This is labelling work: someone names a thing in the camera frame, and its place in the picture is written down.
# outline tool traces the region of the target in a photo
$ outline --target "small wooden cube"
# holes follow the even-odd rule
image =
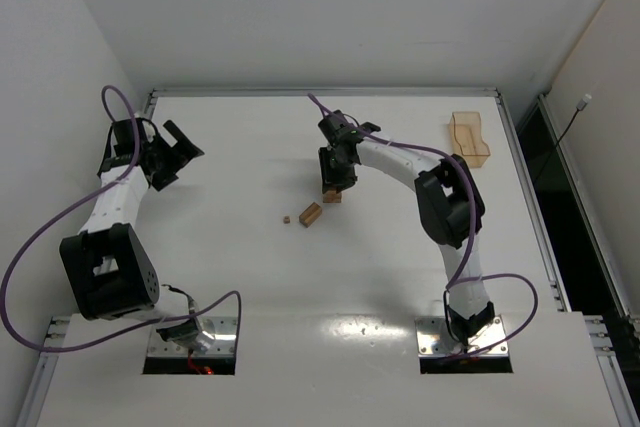
[[[324,204],[341,204],[342,192],[336,192],[334,189],[327,190],[322,194],[322,203]]]
[[[302,225],[309,227],[318,219],[318,217],[320,217],[320,215],[322,215],[322,207],[314,202],[300,214],[299,220]]]

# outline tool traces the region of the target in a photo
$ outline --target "purple cable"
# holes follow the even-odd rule
[[[141,322],[141,323],[133,325],[131,327],[127,327],[126,329],[119,330],[117,332],[114,332],[113,334],[109,334],[109,335],[107,335],[105,337],[101,337],[101,338],[93,340],[91,342],[87,342],[87,343],[80,344],[80,345],[74,345],[74,346],[71,346],[71,347],[44,347],[44,346],[42,346],[40,344],[37,344],[35,342],[31,342],[30,340],[27,340],[24,337],[22,337],[18,333],[18,331],[13,327],[13,325],[11,324],[11,321],[9,320],[9,314],[7,312],[7,290],[8,290],[8,287],[9,287],[9,280],[11,279],[11,275],[13,274],[13,271],[15,270],[16,266],[18,265],[18,262],[20,261],[20,259],[24,255],[24,253],[29,249],[29,247],[31,247],[31,245],[43,233],[45,233],[49,228],[51,228],[53,225],[55,225],[60,219],[62,219],[63,217],[65,217],[69,213],[73,212],[75,209],[77,209],[81,205],[86,204],[90,200],[95,199],[100,194],[106,192],[107,190],[109,190],[113,186],[117,185],[121,180],[125,179],[131,173],[131,171],[136,166],[136,164],[138,163],[138,157],[140,156],[140,132],[138,130],[138,123],[136,122],[135,113],[133,112],[133,108],[131,107],[131,104],[129,103],[129,100],[122,93],[122,91],[120,91],[120,89],[118,89],[117,87],[114,87],[113,85],[105,85],[103,87],[102,93],[101,93],[102,105],[104,106],[104,109],[107,112],[107,115],[109,116],[109,118],[111,119],[112,122],[115,122],[115,119],[113,118],[113,115],[109,111],[109,107],[107,105],[107,99],[106,99],[106,94],[107,94],[107,92],[109,90],[112,90],[113,92],[115,92],[122,99],[122,102],[124,103],[125,107],[127,108],[127,113],[129,114],[129,119],[131,120],[131,125],[133,126],[134,147],[133,147],[133,157],[131,158],[131,163],[125,169],[125,171],[122,173],[122,175],[120,175],[116,180],[114,180],[113,182],[110,182],[109,184],[107,184],[107,185],[105,185],[103,187],[100,187],[98,190],[92,192],[91,194],[87,195],[86,197],[83,197],[82,199],[78,200],[74,204],[72,204],[69,207],[67,207],[66,209],[64,209],[62,212],[60,212],[59,214],[54,216],[51,220],[49,220],[42,227],[40,227],[38,230],[36,230],[33,233],[33,235],[31,235],[31,237],[29,237],[27,239],[27,241],[22,245],[22,247],[20,247],[20,250],[18,250],[16,255],[13,257],[13,259],[9,263],[9,267],[7,267],[7,270],[4,273],[4,276],[2,277],[2,284],[0,284],[0,318],[2,319],[2,324],[4,325],[4,328],[7,329],[7,332],[9,333],[9,335],[11,335],[11,337],[13,337],[18,343],[24,345],[25,347],[28,347],[30,349],[33,349],[33,350],[36,350],[36,351],[39,351],[39,352],[62,354],[62,353],[65,353],[65,352],[77,352],[79,350],[88,349],[89,347],[93,347],[95,345],[102,344],[103,342],[111,340],[111,339],[113,339],[115,337],[119,337],[121,335],[127,334],[129,332],[134,331],[134,330],[141,329],[141,328],[146,327],[148,325],[157,324],[159,322],[179,322],[179,321],[182,321],[182,320],[187,320],[187,319],[191,319],[191,318],[194,318],[194,317],[198,317],[200,315],[203,315],[203,314],[207,313],[208,311],[210,311],[214,307],[218,306],[224,300],[226,300],[228,297],[231,297],[232,295],[235,295],[238,298],[238,325],[236,327],[236,340],[235,340],[235,344],[234,344],[234,349],[235,349],[234,352],[237,352],[238,351],[238,340],[240,338],[240,320],[242,318],[242,298],[240,297],[240,293],[237,290],[232,290],[231,292],[227,292],[225,295],[220,297],[218,300],[216,300],[212,304],[208,305],[204,309],[202,309],[202,310],[200,310],[198,312],[195,312],[193,314],[147,320],[146,322]]]
[[[471,251],[473,250],[473,243],[476,238],[476,202],[473,197],[473,188],[471,187],[471,182],[469,182],[469,178],[467,177],[466,172],[462,169],[462,167],[460,167],[460,164],[458,164],[458,162],[456,162],[456,160],[453,157],[451,157],[449,154],[447,154],[442,150],[435,149],[433,147],[424,147],[422,145],[405,144],[402,142],[390,142],[388,140],[381,139],[380,137],[376,137],[375,135],[372,135],[369,132],[361,129],[359,126],[350,124],[344,117],[338,114],[335,114],[330,109],[322,105],[315,95],[309,93],[307,94],[307,96],[309,97],[309,99],[311,99],[311,102],[313,102],[318,106],[323,116],[330,115],[332,117],[336,117],[337,119],[341,120],[346,125],[348,125],[352,130],[359,132],[365,137],[375,140],[376,142],[379,142],[381,144],[390,145],[392,147],[398,147],[400,149],[421,150],[424,152],[429,152],[431,154],[439,155],[440,157],[443,157],[448,163],[450,163],[454,169],[456,169],[456,172],[458,172],[460,179],[462,179],[465,193],[467,194],[467,198],[469,199],[469,210],[470,210],[469,217],[470,218],[469,218],[469,238],[467,240],[467,247],[464,251],[464,255],[462,256],[462,260],[460,260],[460,265],[458,266],[455,273],[453,274],[453,276],[445,286],[446,290],[451,289],[456,284],[457,280],[460,278],[460,275],[462,275],[462,272],[464,271],[464,268],[466,267],[467,262],[469,261],[469,257],[471,257]]]

